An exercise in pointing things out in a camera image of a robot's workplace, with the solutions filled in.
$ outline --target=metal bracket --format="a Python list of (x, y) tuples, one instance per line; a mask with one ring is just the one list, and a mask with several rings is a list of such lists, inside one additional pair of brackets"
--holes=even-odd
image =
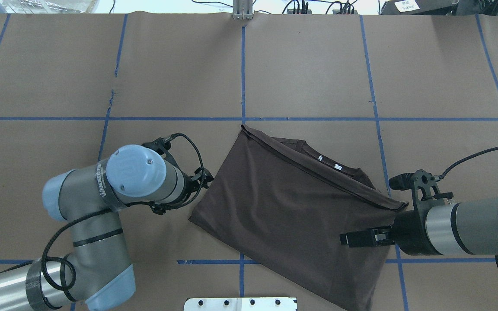
[(243, 297), (192, 298), (184, 304), (184, 311), (297, 311), (297, 298)]
[(253, 19), (253, 0), (233, 0), (233, 19)]

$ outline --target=silver cylinder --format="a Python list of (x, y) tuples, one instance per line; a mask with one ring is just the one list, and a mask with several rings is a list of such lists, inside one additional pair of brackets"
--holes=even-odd
[(425, 222), (441, 254), (498, 254), (498, 198), (435, 206)]
[(453, 234), (451, 213), (455, 204), (437, 206), (431, 209), (426, 217), (425, 229), (431, 245), (440, 254), (462, 254), (466, 252), (460, 247)]
[[(50, 276), (60, 284), (61, 264), (59, 262), (48, 262), (48, 272)], [(28, 297), (26, 296), (26, 274), (30, 265), (0, 273), (0, 311), (32, 311)], [(44, 295), (52, 303), (63, 302), (55, 305), (60, 307), (65, 305), (68, 299), (63, 292), (57, 291), (49, 285), (40, 274)]]

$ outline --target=brown t-shirt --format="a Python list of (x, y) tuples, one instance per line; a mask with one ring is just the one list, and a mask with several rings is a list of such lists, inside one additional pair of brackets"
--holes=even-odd
[(304, 140), (242, 126), (190, 221), (316, 295), (368, 311), (389, 248), (348, 248), (339, 234), (391, 224), (406, 206)]

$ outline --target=black velcro strap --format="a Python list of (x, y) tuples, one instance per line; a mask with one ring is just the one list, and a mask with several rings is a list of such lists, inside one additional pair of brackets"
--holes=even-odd
[(107, 233), (102, 234), (102, 235), (94, 236), (93, 238), (87, 238), (85, 240), (73, 242), (73, 246), (76, 248), (78, 246), (82, 246), (85, 244), (90, 244), (93, 242), (97, 242), (99, 240), (103, 240), (104, 238), (110, 238), (111, 236), (121, 234), (122, 232), (123, 232), (122, 228), (118, 228), (117, 230), (113, 230), (112, 232), (107, 232)]
[(46, 297), (44, 297), (44, 298), (43, 298), (43, 302), (44, 302), (44, 303), (45, 303), (45, 305), (46, 305), (49, 309), (51, 309), (51, 310), (57, 310), (57, 309), (61, 309), (61, 308), (62, 308), (62, 306), (61, 306), (61, 307), (55, 307), (54, 305), (52, 305), (52, 304), (48, 301), (48, 299), (47, 299)]
[(453, 206), (453, 210), (451, 210), (451, 228), (453, 229), (453, 236), (455, 237), (455, 240), (458, 243), (458, 246), (462, 248), (463, 251), (465, 251), (467, 254), (473, 255), (474, 253), (468, 250), (466, 246), (464, 245), (464, 242), (462, 242), (462, 239), (460, 238), (460, 235), (458, 234), (458, 229), (457, 229), (457, 209), (460, 203), (457, 203), (455, 206)]
[[(67, 260), (67, 258), (69, 257), (70, 254), (66, 254), (63, 259), (64, 260)], [(67, 283), (67, 278), (65, 277), (65, 263), (64, 262), (61, 262), (61, 286), (65, 286), (65, 284)], [(67, 289), (65, 291), (63, 291), (65, 293), (65, 296), (67, 296), (67, 299), (69, 299), (69, 301), (72, 301), (72, 302), (76, 302), (77, 300), (74, 299), (74, 297), (70, 294), (70, 291)]]
[(48, 307), (45, 304), (43, 292), (41, 289), (41, 269), (42, 263), (40, 260), (35, 260), (28, 269), (28, 273), (26, 273), (26, 299), (28, 299), (28, 303), (30, 307), (34, 309), (34, 311), (47, 311)]

